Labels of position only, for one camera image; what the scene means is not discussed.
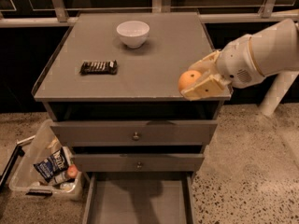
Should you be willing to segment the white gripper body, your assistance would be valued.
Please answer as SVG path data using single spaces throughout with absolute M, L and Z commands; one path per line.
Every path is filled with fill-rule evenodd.
M 243 35 L 230 42 L 220 52 L 216 61 L 218 71 L 234 88 L 244 89 L 265 80 L 254 60 L 251 35 Z

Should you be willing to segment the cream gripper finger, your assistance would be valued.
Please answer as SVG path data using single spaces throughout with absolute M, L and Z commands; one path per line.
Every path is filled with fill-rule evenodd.
M 208 54 L 203 59 L 197 61 L 196 63 L 193 63 L 188 70 L 195 73 L 200 73 L 203 75 L 204 73 L 209 74 L 218 74 L 218 68 L 217 68 L 217 60 L 220 56 L 220 52 L 218 50 L 213 51 L 212 53 Z
M 220 75 L 207 74 L 199 77 L 180 93 L 187 100 L 200 100 L 221 95 L 229 84 L 230 82 Z

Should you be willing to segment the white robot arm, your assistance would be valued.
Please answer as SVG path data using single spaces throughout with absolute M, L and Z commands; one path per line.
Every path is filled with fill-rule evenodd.
M 267 77 L 299 69 L 298 24 L 280 21 L 254 35 L 243 35 L 192 64 L 191 83 L 178 87 L 190 101 L 221 95 L 227 86 L 244 89 Z

